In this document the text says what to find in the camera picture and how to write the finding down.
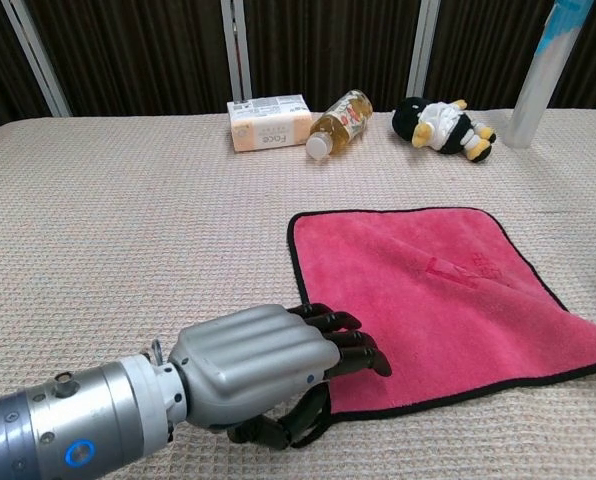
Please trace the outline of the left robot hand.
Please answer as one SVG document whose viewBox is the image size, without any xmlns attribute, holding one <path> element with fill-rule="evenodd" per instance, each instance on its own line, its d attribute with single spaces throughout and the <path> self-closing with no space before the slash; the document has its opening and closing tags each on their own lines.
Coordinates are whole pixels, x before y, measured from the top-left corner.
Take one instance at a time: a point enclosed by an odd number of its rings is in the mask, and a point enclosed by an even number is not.
<svg viewBox="0 0 596 480">
<path fill-rule="evenodd" d="M 297 445 L 329 401 L 335 377 L 392 368 L 352 314 L 322 303 L 268 304 L 183 329 L 169 361 L 185 388 L 189 424 L 234 443 Z"/>
</svg>

